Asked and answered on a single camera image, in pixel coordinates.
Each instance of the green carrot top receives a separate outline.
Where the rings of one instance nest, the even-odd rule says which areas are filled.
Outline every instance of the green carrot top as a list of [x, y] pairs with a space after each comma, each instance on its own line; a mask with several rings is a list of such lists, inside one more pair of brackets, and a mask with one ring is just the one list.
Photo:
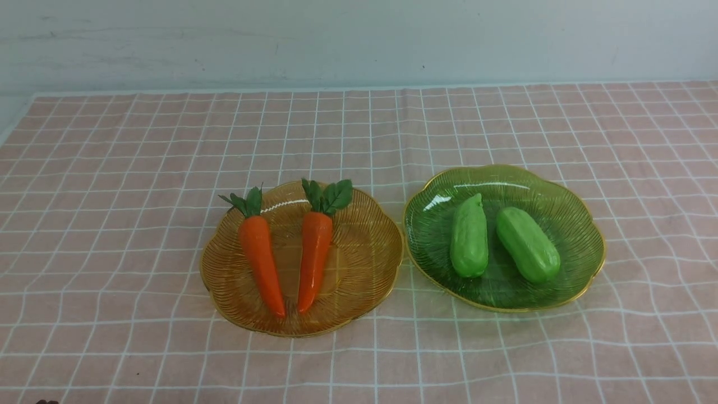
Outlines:
[[247, 193], [247, 199], [240, 198], [234, 193], [229, 194], [229, 198], [224, 195], [218, 195], [224, 201], [229, 202], [233, 208], [238, 209], [244, 217], [259, 216], [262, 212], [262, 190], [254, 187]]
[[324, 192], [317, 181], [302, 178], [302, 188], [307, 195], [312, 212], [334, 216], [337, 211], [346, 208], [352, 202], [352, 180], [331, 183]]

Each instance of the green cucumber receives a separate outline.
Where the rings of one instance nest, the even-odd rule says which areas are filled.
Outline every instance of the green cucumber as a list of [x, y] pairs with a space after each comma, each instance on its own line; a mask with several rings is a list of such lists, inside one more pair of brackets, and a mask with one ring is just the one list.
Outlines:
[[454, 213], [450, 255], [460, 277], [481, 276], [489, 265], [486, 215], [480, 193], [464, 201]]
[[559, 273], [561, 256], [531, 216], [519, 208], [503, 208], [496, 233], [521, 275], [531, 283], [547, 282]]

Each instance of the amber glass plate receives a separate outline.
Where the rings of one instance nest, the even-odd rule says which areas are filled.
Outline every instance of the amber glass plate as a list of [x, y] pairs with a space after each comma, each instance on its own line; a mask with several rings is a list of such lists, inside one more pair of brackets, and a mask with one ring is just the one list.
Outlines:
[[404, 256], [401, 230], [361, 190], [334, 217], [334, 237], [319, 298], [297, 313], [302, 218], [309, 211], [302, 183], [264, 193], [262, 216], [269, 222], [287, 316], [275, 317], [262, 302], [237, 240], [242, 214], [232, 209], [202, 254], [200, 271], [217, 310], [237, 326], [276, 336], [314, 336], [337, 329], [373, 310], [391, 292]]
[[[456, 274], [449, 258], [456, 207], [482, 194], [488, 221], [489, 266], [481, 277]], [[552, 281], [533, 285], [516, 269], [496, 235], [496, 214], [505, 206], [528, 212], [561, 255]], [[584, 202], [570, 190], [511, 165], [460, 167], [432, 178], [406, 205], [409, 256], [419, 270], [459, 299], [492, 311], [553, 308], [581, 296], [603, 266], [606, 244]]]

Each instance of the orange carrot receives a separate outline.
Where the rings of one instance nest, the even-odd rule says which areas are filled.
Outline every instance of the orange carrot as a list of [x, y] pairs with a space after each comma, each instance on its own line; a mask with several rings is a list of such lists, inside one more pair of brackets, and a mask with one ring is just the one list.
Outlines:
[[271, 249], [271, 232], [267, 220], [261, 216], [262, 191], [254, 187], [247, 193], [247, 199], [231, 193], [229, 198], [219, 195], [244, 215], [239, 226], [239, 245], [254, 274], [254, 282], [264, 304], [277, 317], [286, 316], [284, 299], [279, 288], [276, 263]]
[[351, 180], [329, 184], [322, 192], [316, 181], [302, 178], [302, 187], [312, 210], [302, 221], [302, 263], [299, 268], [299, 300], [297, 310], [306, 313], [316, 300], [332, 242], [332, 217], [352, 201]]

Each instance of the white wall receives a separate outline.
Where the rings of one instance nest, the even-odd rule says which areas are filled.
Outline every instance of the white wall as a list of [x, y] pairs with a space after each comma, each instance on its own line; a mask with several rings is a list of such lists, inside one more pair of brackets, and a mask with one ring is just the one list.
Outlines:
[[718, 77], [718, 0], [6, 0], [0, 93]]

